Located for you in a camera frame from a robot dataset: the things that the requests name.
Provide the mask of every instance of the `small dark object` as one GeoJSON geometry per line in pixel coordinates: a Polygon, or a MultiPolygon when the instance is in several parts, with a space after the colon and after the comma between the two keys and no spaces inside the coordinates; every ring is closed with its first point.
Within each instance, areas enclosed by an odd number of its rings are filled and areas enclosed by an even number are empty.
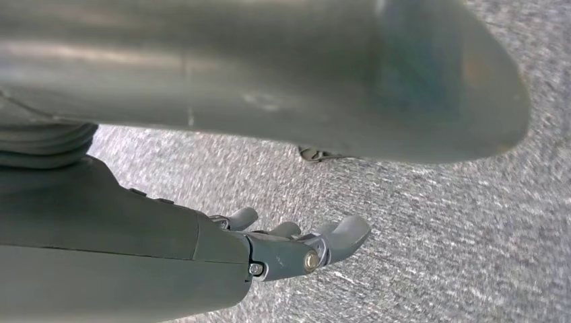
{"type": "Polygon", "coordinates": [[[300,157],[310,163],[320,163],[327,159],[349,158],[349,156],[339,155],[336,153],[328,153],[327,151],[317,150],[315,148],[307,148],[298,146],[300,157]]]}

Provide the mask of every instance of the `robotic hand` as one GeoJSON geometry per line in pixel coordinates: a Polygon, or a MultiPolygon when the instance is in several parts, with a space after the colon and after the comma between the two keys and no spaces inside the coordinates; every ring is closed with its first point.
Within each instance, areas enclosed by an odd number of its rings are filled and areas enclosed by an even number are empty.
{"type": "MultiPolygon", "coordinates": [[[[227,230],[242,231],[257,220],[254,209],[211,219],[227,230]]],[[[300,227],[284,222],[271,231],[238,232],[250,250],[249,273],[255,281],[274,281],[313,273],[317,268],[349,258],[370,233],[363,218],[354,215],[341,223],[322,226],[302,235],[300,227]]]]}
{"type": "Polygon", "coordinates": [[[0,321],[162,322],[236,305],[253,281],[350,257],[360,217],[301,234],[244,231],[245,208],[205,214],[121,187],[92,157],[63,168],[0,168],[0,321]]]}

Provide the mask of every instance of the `carpeted floor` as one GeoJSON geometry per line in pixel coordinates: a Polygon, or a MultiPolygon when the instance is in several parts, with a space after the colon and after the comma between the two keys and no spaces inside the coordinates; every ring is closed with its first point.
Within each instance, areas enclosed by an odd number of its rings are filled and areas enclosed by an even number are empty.
{"type": "Polygon", "coordinates": [[[256,284],[238,306],[183,322],[571,322],[571,2],[471,0],[533,91],[529,138],[451,166],[340,160],[294,147],[104,127],[92,154],[119,180],[207,214],[256,208],[255,228],[366,217],[351,260],[256,284]]]}

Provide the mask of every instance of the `gray carpet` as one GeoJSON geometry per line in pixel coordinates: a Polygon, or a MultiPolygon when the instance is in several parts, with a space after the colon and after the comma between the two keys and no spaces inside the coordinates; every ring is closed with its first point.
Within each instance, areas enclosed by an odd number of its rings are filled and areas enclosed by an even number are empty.
{"type": "Polygon", "coordinates": [[[351,260],[256,284],[183,322],[571,322],[571,3],[472,0],[533,90],[529,138],[494,159],[419,167],[304,164],[294,148],[104,127],[92,153],[119,180],[208,214],[252,206],[255,228],[366,217],[351,260]]]}

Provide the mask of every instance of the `screw head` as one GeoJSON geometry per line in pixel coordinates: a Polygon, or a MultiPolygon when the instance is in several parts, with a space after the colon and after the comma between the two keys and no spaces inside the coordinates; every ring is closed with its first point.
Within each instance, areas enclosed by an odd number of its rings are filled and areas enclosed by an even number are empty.
{"type": "Polygon", "coordinates": [[[264,273],[264,266],[262,264],[250,264],[250,275],[259,276],[264,273]]]}
{"type": "Polygon", "coordinates": [[[319,265],[319,255],[317,251],[309,251],[304,258],[304,268],[308,273],[313,273],[319,265]]]}

